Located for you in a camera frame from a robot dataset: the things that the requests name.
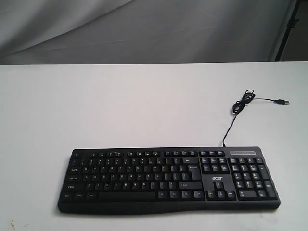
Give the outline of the black stand pole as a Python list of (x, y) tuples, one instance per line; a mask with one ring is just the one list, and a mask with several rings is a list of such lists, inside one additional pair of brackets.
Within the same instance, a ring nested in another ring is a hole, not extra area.
[(287, 41), (289, 39), (289, 36), (291, 34), (291, 31), (292, 31), (293, 28), (296, 27), (296, 24), (299, 21), (299, 19), (296, 19), (296, 14), (298, 12), (298, 9), (300, 7), (300, 3), (301, 2), (302, 2), (301, 0), (297, 0), (295, 2), (293, 10), (292, 10), (292, 14), (288, 18), (288, 22), (287, 22), (287, 25), (286, 25), (286, 30), (285, 30), (285, 33), (283, 35), (283, 38), (281, 39), (281, 44), (279, 46), (279, 49), (278, 49), (276, 57), (275, 57), (275, 61), (276, 62), (281, 61), (282, 55), (283, 55), (284, 49), (286, 47)]

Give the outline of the black acer keyboard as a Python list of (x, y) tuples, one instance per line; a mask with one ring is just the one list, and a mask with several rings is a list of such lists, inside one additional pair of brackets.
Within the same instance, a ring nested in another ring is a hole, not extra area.
[(58, 209), (143, 215), (280, 204), (259, 147), (153, 147), (74, 149)]

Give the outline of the grey backdrop cloth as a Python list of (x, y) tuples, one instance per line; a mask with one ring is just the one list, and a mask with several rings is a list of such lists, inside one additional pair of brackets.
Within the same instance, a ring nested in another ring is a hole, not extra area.
[(3, 0), (1, 64), (273, 61), (293, 0)]

